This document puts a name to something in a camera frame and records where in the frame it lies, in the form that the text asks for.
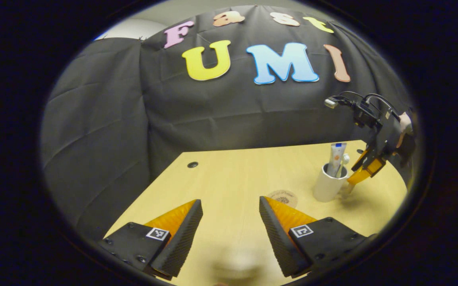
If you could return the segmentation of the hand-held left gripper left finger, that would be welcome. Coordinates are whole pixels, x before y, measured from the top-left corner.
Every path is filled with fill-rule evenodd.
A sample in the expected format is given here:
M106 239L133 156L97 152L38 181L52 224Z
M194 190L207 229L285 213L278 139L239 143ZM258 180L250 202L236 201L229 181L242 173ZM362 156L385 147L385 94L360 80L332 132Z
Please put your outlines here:
M178 277L203 216L201 200L139 224L128 222L98 245L140 272L165 280Z

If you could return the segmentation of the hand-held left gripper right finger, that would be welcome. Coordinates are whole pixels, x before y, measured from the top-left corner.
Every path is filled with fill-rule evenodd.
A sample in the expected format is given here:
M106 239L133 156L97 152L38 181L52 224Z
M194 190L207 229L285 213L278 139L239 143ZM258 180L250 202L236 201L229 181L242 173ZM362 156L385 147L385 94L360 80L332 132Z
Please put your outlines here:
M285 277L331 271L372 239L333 217L315 219L270 197L259 198L259 212Z

